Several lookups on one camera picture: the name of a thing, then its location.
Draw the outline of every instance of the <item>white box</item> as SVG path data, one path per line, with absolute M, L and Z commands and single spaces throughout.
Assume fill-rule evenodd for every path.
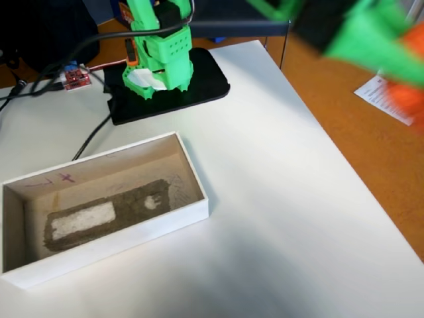
M 5 182 L 2 191 L 1 277 L 20 288 L 209 216 L 208 198 L 174 132 Z

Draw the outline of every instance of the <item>red circuit board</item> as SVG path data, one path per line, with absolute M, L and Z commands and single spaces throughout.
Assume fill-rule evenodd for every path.
M 78 89 L 91 84 L 88 74 L 83 73 L 80 69 L 69 70 L 64 72 L 65 78 L 62 83 L 67 91 Z

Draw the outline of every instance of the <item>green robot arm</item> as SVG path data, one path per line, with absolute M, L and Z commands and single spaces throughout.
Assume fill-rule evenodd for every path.
M 248 2 L 269 19 L 293 20 L 293 31 L 328 57 L 424 86 L 423 61 L 398 41 L 412 23 L 396 0 Z
M 152 6 L 150 0 L 128 0 L 134 22 L 132 30 L 154 30 L 175 25 L 191 14 L 189 0 L 168 0 Z M 156 88 L 141 83 L 136 78 L 139 71 L 151 72 L 151 76 L 163 83 L 166 89 L 185 91 L 193 75 L 189 60 L 191 33 L 188 25 L 163 36 L 137 36 L 134 38 L 138 65 L 128 65 L 123 73 L 125 85 L 150 99 Z

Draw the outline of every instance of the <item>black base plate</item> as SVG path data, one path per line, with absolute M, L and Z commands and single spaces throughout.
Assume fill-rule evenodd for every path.
M 114 99 L 117 102 L 112 114 L 113 124 L 130 123 L 226 96 L 230 84 L 212 55 L 203 48 L 194 48 L 189 55 L 194 72 L 188 90 L 157 91 L 152 99 L 144 99 L 124 85 L 122 74 L 126 64 L 105 68 L 105 83 L 110 87 L 113 96 L 107 102 L 109 109 Z

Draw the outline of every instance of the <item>green 3d-printed part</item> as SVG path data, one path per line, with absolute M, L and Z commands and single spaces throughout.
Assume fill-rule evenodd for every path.
M 396 0 L 361 0 L 348 12 L 325 55 L 422 87 L 424 63 L 399 41 L 411 26 Z
M 191 5 L 189 0 L 169 0 L 174 3 L 181 13 L 181 19 L 189 16 Z M 154 30 L 160 28 L 158 19 L 150 0 L 128 0 L 134 22 L 131 30 Z M 127 66 L 123 73 L 125 85 L 150 99 L 155 92 L 153 87 L 142 87 L 130 80 L 129 74 L 136 69 L 149 69 L 156 80 L 160 80 L 171 90 L 178 88 L 187 90 L 193 75 L 193 64 L 189 60 L 191 50 L 191 33 L 188 26 L 183 26 L 167 37 L 137 36 L 134 38 L 138 54 L 138 66 Z
M 304 0 L 247 0 L 256 10 L 273 21 L 289 21 L 302 8 Z

